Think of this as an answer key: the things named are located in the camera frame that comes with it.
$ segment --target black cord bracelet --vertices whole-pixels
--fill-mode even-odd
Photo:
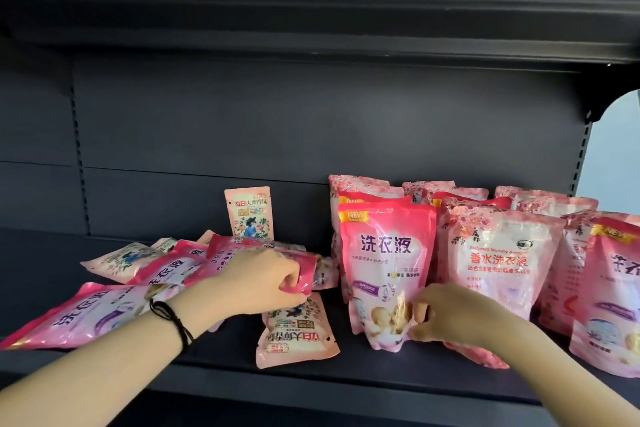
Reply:
[[[180,334],[180,340],[182,340],[182,351],[180,354],[184,353],[189,347],[189,343],[193,342],[193,334],[182,325],[182,321],[173,309],[171,309],[171,306],[166,302],[149,299],[149,309],[159,318],[166,319],[175,324],[175,327],[178,328],[178,334]]]

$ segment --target oval logo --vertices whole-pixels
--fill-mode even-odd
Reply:
[[[518,240],[518,242],[516,243],[516,245],[518,246],[518,248],[520,248],[521,250],[527,250],[529,248],[531,248],[533,246],[533,242],[530,240]]]

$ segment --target person's right hand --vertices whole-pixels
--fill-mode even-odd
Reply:
[[[295,285],[299,273],[298,262],[271,248],[259,248],[236,253],[214,280],[233,292],[234,314],[257,314],[304,303],[305,294],[280,290],[285,282]]]
[[[480,293],[448,284],[431,284],[413,301],[419,323],[409,329],[416,341],[446,341],[491,350],[495,333],[510,330],[523,319]]]

